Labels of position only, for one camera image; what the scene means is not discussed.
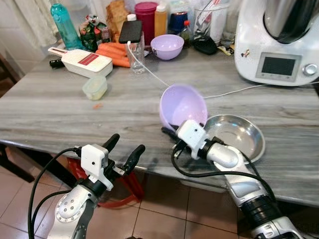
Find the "purple plastic bowl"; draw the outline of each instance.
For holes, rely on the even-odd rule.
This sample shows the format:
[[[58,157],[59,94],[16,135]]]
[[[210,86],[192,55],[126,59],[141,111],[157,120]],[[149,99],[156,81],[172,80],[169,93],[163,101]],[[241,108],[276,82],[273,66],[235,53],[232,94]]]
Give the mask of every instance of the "purple plastic bowl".
[[[162,60],[170,60],[178,56],[183,48],[184,39],[176,35],[161,35],[151,41],[154,54]]]
[[[172,85],[163,93],[159,103],[159,117],[164,127],[180,126],[185,120],[207,122],[207,106],[203,97],[188,85]]]

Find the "kitchen table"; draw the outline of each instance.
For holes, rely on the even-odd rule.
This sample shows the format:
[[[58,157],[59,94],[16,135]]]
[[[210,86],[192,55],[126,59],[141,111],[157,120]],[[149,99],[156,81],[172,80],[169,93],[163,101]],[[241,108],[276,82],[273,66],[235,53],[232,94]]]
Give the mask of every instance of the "kitchen table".
[[[170,162],[174,142],[161,132],[159,102],[166,86],[148,72],[135,75],[114,67],[108,90],[99,101],[82,92],[88,80],[51,69],[48,56],[0,99],[0,142],[57,153],[74,145],[102,144],[114,133],[121,138],[110,157],[123,163],[139,144],[146,146],[138,169],[199,184],[224,187],[219,178],[186,178]],[[256,85],[242,79],[233,56],[207,56],[183,50],[173,60],[146,57],[149,69],[168,84],[194,86],[204,96]],[[319,207],[319,99],[311,85],[262,86],[206,100],[210,116],[233,114],[256,124],[266,151],[256,162],[278,199]],[[193,172],[213,170],[203,160],[185,157]]]

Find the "carrot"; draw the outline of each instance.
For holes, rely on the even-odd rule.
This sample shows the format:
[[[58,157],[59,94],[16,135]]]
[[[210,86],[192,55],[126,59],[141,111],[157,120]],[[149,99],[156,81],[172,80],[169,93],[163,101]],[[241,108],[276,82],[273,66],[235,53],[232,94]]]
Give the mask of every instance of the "carrot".
[[[104,51],[109,51],[109,52],[112,52],[112,53],[117,54],[117,55],[126,56],[125,51],[119,50],[118,48],[115,48],[115,47],[112,47],[109,45],[100,44],[98,49],[104,50]]]
[[[106,43],[106,44],[109,45],[109,46],[118,48],[119,50],[125,51],[125,46],[124,46],[124,44],[120,44],[120,43],[116,43],[116,42],[108,42],[108,43]]]
[[[113,65],[115,66],[123,66],[123,67],[130,67],[130,63],[126,60],[120,60],[120,59],[112,59]]]
[[[123,58],[127,58],[127,57],[125,57],[125,56],[121,56],[121,55],[118,55],[118,54],[114,54],[113,52],[105,51],[105,50],[102,50],[102,49],[98,49],[95,53],[96,53],[96,54],[99,54],[99,55],[102,55],[102,56],[110,57],[110,58],[112,58],[112,59],[120,59],[120,60],[123,60]]]

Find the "stainless steel bowl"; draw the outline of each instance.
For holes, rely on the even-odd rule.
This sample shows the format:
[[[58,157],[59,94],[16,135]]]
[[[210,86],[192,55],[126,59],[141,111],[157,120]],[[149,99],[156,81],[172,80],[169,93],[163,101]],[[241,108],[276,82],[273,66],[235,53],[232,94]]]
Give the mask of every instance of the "stainless steel bowl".
[[[211,137],[218,137],[251,159],[257,161],[265,152],[265,138],[250,121],[233,115],[218,115],[208,119],[205,129]]]

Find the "table leg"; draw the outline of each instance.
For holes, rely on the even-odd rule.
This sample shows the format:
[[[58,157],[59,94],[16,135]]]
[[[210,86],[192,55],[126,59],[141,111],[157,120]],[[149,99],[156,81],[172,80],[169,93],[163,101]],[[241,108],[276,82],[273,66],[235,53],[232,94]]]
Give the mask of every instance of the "table leg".
[[[31,183],[34,180],[34,177],[8,159],[5,147],[5,145],[0,144],[0,165],[28,183]]]
[[[29,156],[32,160],[44,167],[51,159],[52,156],[48,153],[34,151],[26,148],[19,148],[23,153]],[[76,183],[76,178],[58,161],[54,161],[48,168],[48,171],[59,178],[62,182],[73,188]]]

